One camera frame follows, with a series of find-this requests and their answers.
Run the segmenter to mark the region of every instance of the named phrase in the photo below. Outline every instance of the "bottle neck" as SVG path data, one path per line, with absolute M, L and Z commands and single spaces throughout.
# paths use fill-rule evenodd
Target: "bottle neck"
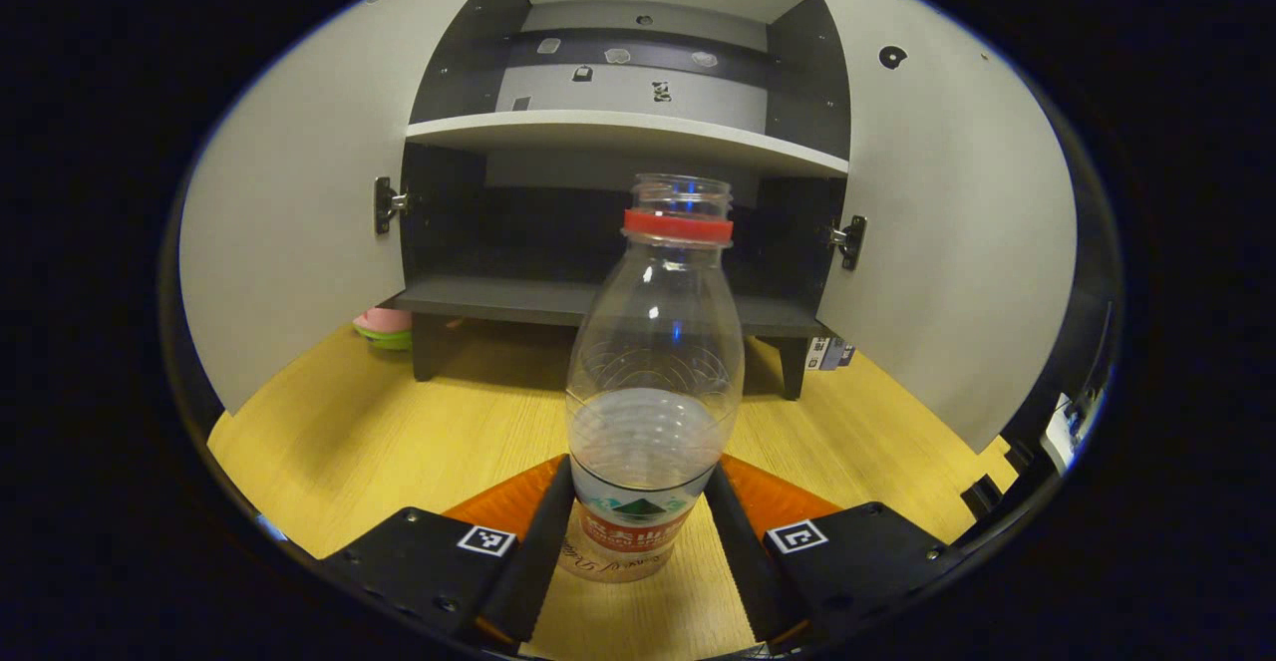
M 702 269 L 702 267 L 721 267 L 722 248 L 697 246 L 675 248 L 670 244 L 651 244 L 629 239 L 627 256 L 646 258 L 646 260 L 660 262 L 666 269 Z

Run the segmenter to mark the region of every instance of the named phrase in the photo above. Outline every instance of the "plastic water bottle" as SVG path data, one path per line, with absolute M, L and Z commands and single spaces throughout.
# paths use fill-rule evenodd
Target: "plastic water bottle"
M 567 389 L 579 505 L 560 564 L 598 581 L 669 560 L 735 425 L 744 343 L 722 274 L 729 184 L 641 175 L 624 258 L 581 325 Z

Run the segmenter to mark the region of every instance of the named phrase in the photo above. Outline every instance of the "open cabinet door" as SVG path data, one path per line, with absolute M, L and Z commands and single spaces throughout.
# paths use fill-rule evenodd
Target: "open cabinet door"
M 468 0 L 367 0 L 265 70 L 209 139 L 182 211 L 182 304 L 199 360 L 236 412 L 293 357 L 403 288 L 398 188 L 421 75 Z
M 997 438 L 1044 369 L 1077 249 L 1068 167 L 1014 70 L 920 0 L 826 0 L 846 52 L 851 153 L 818 319 L 970 448 Z

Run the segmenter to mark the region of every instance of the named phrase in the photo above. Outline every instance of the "bottle label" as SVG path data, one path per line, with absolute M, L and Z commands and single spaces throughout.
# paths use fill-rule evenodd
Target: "bottle label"
M 671 489 L 639 490 L 598 479 L 572 457 L 572 481 L 583 507 L 581 527 L 611 551 L 641 554 L 674 540 L 713 467 Z

